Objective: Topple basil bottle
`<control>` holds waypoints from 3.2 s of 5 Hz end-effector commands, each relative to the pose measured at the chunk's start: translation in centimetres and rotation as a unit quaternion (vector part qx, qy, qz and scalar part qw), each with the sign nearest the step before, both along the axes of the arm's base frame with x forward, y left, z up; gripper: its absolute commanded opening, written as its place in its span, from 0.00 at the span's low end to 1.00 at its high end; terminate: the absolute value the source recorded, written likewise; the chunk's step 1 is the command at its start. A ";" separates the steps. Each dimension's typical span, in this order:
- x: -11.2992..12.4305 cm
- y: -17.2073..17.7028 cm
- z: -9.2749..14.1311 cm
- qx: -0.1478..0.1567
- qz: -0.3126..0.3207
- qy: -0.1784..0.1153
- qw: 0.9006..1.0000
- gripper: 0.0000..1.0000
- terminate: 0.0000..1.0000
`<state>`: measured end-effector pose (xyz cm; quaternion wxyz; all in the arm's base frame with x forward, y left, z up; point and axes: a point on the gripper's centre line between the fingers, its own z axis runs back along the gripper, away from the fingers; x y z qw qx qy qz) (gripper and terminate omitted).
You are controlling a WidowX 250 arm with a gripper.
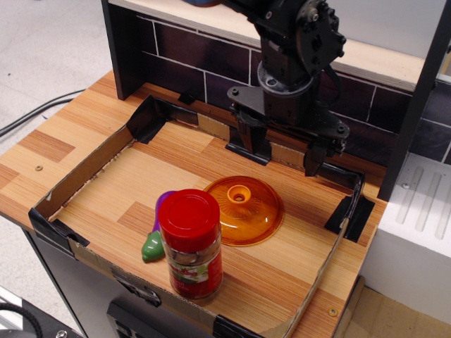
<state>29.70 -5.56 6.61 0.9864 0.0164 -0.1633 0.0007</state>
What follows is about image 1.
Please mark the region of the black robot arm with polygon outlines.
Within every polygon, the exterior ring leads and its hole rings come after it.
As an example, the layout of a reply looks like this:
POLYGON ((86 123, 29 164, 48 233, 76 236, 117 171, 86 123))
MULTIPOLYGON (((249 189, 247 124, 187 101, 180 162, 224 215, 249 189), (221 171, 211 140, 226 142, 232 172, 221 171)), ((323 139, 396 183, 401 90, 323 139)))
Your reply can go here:
POLYGON ((269 130, 307 142, 303 166, 307 177, 337 180, 345 170, 326 162, 341 154, 349 127, 330 112, 340 97, 319 97, 322 74, 339 92, 342 84, 331 63, 343 56, 347 41, 339 19, 326 1, 224 1, 245 15, 260 36, 258 86, 232 87, 228 97, 237 125, 227 149, 266 165, 269 130))

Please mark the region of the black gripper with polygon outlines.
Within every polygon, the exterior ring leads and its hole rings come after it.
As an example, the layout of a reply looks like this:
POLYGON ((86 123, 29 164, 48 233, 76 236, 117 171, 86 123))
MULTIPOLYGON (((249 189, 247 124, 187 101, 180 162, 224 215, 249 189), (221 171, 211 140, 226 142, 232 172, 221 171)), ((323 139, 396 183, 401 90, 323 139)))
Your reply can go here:
POLYGON ((293 86, 286 85, 259 65, 258 87, 231 87, 231 113, 237 128, 230 132, 228 149, 242 155, 269 155, 266 133, 275 130, 283 135, 308 142, 304 155, 306 177, 323 172, 327 158, 345 149, 349 127, 329 111, 342 94, 342 83, 331 66, 323 73, 337 89, 329 100, 319 98, 321 76, 307 77, 293 86))

